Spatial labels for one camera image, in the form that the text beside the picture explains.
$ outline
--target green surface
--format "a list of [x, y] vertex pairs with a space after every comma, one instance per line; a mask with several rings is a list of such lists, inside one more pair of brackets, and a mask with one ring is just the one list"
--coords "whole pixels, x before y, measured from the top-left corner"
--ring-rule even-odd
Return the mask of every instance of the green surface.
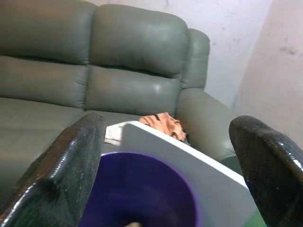
[[251, 216], [251, 218], [243, 225], [243, 227], [267, 227], [260, 212], [256, 212]]

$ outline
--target white wall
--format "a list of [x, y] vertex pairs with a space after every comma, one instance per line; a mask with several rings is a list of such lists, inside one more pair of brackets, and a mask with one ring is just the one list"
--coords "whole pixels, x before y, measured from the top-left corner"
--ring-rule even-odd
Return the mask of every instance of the white wall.
[[164, 11], [211, 40], [206, 92], [231, 107], [272, 0], [88, 0]]
[[302, 0], [274, 0], [236, 109], [284, 132], [303, 148]]

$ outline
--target seat cushion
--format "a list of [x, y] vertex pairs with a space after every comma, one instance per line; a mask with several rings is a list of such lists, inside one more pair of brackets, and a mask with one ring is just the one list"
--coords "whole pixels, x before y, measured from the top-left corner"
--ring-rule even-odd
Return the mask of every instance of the seat cushion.
[[84, 114], [88, 113], [97, 113], [101, 116], [105, 117], [105, 121], [107, 123], [107, 126], [112, 124], [117, 124], [120, 122], [127, 122], [127, 121], [138, 121], [141, 116], [139, 115], [133, 115], [133, 114], [122, 114], [122, 113], [114, 113], [114, 112], [106, 112], [106, 111], [85, 111]]
[[0, 97], [0, 204], [29, 165], [82, 113], [77, 108]]
[[[139, 115], [132, 115], [132, 114], [122, 114], [122, 113], [114, 113], [114, 112], [105, 112], [105, 111], [85, 111], [84, 114], [87, 113], [97, 113], [101, 116], [105, 117], [105, 121], [107, 123], [107, 126], [112, 124], [117, 124], [120, 122], [126, 122], [126, 121], [138, 121], [141, 116]], [[110, 152], [114, 150], [119, 150], [119, 147], [113, 144], [105, 143], [105, 152]]]

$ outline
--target black textured pad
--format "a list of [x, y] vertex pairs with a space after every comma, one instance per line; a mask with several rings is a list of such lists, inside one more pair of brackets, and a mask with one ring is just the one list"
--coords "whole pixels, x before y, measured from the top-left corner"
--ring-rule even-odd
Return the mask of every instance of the black textured pad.
[[302, 150], [286, 135], [251, 116], [235, 118], [229, 134], [267, 226], [302, 227]]

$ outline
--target sofa cushion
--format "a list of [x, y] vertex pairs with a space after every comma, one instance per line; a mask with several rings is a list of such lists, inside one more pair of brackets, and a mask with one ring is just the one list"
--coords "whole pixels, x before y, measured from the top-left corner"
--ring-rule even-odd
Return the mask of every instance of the sofa cushion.
[[80, 108], [88, 72], [83, 65], [0, 56], [0, 96]]
[[74, 0], [1, 0], [0, 55], [86, 64], [96, 6]]
[[85, 109], [135, 115], [175, 113], [180, 81], [92, 66]]
[[82, 113], [77, 108], [0, 97], [0, 201], [56, 136]]
[[207, 77], [210, 41], [206, 34], [195, 29], [189, 29], [188, 36], [188, 55], [181, 77], [181, 87], [204, 89]]
[[63, 130], [83, 110], [46, 103], [0, 97], [0, 127]]
[[[83, 115], [89, 114], [89, 113], [97, 113], [100, 114], [105, 118], [105, 121], [107, 123], [107, 126], [118, 124], [121, 122], [127, 122], [127, 121], [138, 121], [141, 116], [139, 115], [133, 115], [133, 114], [122, 114], [122, 113], [114, 113], [114, 112], [104, 112], [104, 111], [85, 111]], [[119, 147], [110, 143], [104, 144], [104, 151], [110, 152], [110, 151], [117, 151], [119, 150]]]
[[127, 121], [138, 121], [140, 119], [140, 115], [134, 115], [134, 114], [122, 114], [122, 113], [114, 113], [114, 112], [106, 112], [106, 111], [85, 111], [83, 115], [89, 114], [89, 113], [97, 113], [100, 114], [105, 118], [107, 126], [118, 124], [121, 122], [127, 122]]
[[91, 62], [178, 77], [187, 55], [188, 28], [177, 16], [107, 4], [94, 17]]

